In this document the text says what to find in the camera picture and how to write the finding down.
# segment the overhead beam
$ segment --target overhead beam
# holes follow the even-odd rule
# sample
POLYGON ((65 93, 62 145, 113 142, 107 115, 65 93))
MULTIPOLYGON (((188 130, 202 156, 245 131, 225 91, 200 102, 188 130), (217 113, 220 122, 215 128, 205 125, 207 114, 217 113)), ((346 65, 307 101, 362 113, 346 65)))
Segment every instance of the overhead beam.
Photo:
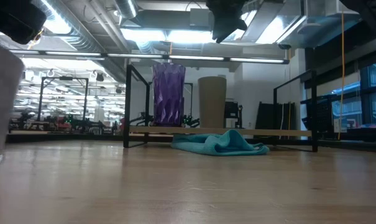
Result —
POLYGON ((284 6, 284 0, 264 0, 242 40, 256 42, 284 6))

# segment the metal table frame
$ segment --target metal table frame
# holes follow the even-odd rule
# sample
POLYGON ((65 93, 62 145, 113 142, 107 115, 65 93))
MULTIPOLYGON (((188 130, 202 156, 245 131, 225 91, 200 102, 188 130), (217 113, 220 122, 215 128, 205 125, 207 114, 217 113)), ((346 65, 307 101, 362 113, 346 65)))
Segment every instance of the metal table frame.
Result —
MULTIPOLYGON (((158 135, 156 136, 149 136, 148 132, 145 132, 143 136, 135 136, 130 134, 131 126, 130 126, 130 113, 131 113, 131 78, 132 76, 138 77, 140 81, 146 86, 146 93, 145 93, 145 113, 147 119, 145 120, 145 126, 149 125, 149 120, 148 120, 148 115, 149 115, 149 94, 150 94, 150 83, 148 83, 142 75, 137 71, 137 69, 133 65, 128 65, 127 66, 127 74, 126 74, 126 107, 125 107, 125 112, 124 112, 124 131, 123 131, 123 146, 125 148, 130 148, 130 147, 136 147, 136 146, 141 146, 143 144, 147 144, 148 142, 171 142, 172 137, 170 136, 165 136, 165 137, 160 137, 158 135)), ((298 75, 297 77, 291 79, 290 81, 276 87, 273 90, 273 106, 277 108, 277 90, 303 76, 308 76, 311 75, 312 78, 312 86, 316 86, 316 72, 315 71, 307 71, 301 75, 298 75)), ((316 88, 312 88, 312 96, 316 96, 316 88)), ((316 105, 316 97, 312 97, 312 101, 314 105, 316 105)), ((313 117, 312 119, 316 120, 317 117, 317 110, 316 107, 314 106, 312 109, 313 117)), ((274 113, 274 119, 276 120, 278 116, 278 113, 274 113)), ((279 128, 274 127, 275 132, 283 132, 283 133, 288 133, 288 132, 297 132, 296 130, 279 130, 279 128)), ((298 139, 279 139, 279 138, 267 138, 267 139, 246 139, 248 143, 254 144, 257 142, 262 142, 264 144, 271 144, 271 145, 283 145, 283 146, 312 146, 311 152, 317 152, 318 151, 318 137, 317 137, 317 127, 316 125, 312 126, 311 130, 311 138, 309 140, 298 140, 298 139)))

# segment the teal towel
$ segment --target teal towel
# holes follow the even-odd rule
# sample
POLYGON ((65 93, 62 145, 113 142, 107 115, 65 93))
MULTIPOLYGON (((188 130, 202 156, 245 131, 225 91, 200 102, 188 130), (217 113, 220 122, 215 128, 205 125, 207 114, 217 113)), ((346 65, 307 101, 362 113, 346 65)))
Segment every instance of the teal towel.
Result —
POLYGON ((251 145, 236 130, 220 134, 176 134, 171 147, 209 156, 265 155, 269 148, 264 144, 251 145))

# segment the white wall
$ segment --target white wall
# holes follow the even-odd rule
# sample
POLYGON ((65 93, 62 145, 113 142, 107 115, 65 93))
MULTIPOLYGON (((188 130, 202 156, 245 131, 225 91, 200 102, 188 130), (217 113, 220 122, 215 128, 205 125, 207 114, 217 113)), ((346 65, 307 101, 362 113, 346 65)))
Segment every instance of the white wall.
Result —
MULTIPOLYGON (((305 72, 305 51, 296 50, 289 65, 243 63, 235 72, 234 97, 243 106, 243 127, 254 129, 259 103, 273 103, 273 89, 305 72)), ((305 90, 300 80, 278 90, 278 103, 295 103, 296 127, 301 123, 300 102, 305 90)))
MULTIPOLYGON (((152 71, 148 67, 137 67, 141 75, 148 81, 152 81, 152 71)), ((229 72, 228 68, 186 68, 185 83, 193 83, 193 92, 190 90, 189 85, 185 85, 183 96, 185 98, 184 114, 190 113, 190 95, 192 94, 192 116, 194 119, 199 118, 199 91, 198 79, 207 76, 225 75, 227 80, 227 93, 226 98, 234 99, 234 73, 229 72)), ((131 115, 130 119, 136 118, 140 112, 145 111, 145 85, 142 82, 137 82, 132 79, 131 85, 131 115)), ((153 86, 150 89, 150 104, 149 114, 154 113, 154 95, 153 86)))
MULTIPOLYGON (((345 76, 344 85, 349 85, 357 81, 360 81, 360 75, 359 75, 359 72, 354 72, 352 74, 345 76)), ((318 89, 317 89, 318 96, 330 94, 333 90, 340 89, 341 87, 342 87, 342 77, 336 80, 333 80, 331 82, 318 85, 318 89)), ((306 90, 306 95, 308 96, 308 99, 312 98, 311 89, 306 90)))
MULTIPOLYGON (((150 70, 139 69, 138 71, 151 81, 152 74, 150 70)), ((305 71, 304 50, 297 50, 295 56, 291 59, 290 65, 271 65, 242 63, 235 73, 229 72, 227 68, 186 68, 186 83, 193 83, 193 112, 194 118, 199 118, 199 93, 197 80, 201 77, 225 75, 227 79, 226 97, 229 100, 237 101, 243 106, 243 127, 254 129, 257 120, 257 112, 260 101, 263 103, 273 103, 273 89, 282 83, 305 71)), ((287 103, 289 101, 296 103, 297 127, 301 126, 301 108, 300 101, 303 100, 305 91, 299 80, 278 90, 278 103, 287 103)), ((190 94, 184 90, 185 114, 188 114, 190 94)), ((138 112, 144 111, 145 90, 142 83, 133 83, 131 99, 131 118, 135 118, 138 112)), ((150 97, 150 114, 153 114, 153 94, 150 97)))

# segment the red object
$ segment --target red object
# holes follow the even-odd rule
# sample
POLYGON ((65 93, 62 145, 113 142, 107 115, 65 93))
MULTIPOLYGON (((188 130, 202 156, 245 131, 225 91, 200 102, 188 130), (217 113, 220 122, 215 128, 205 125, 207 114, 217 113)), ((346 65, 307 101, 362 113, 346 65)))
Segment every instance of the red object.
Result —
POLYGON ((121 118, 121 119, 120 119, 120 130, 121 130, 121 131, 124 130, 124 121, 125 121, 124 118, 121 118))

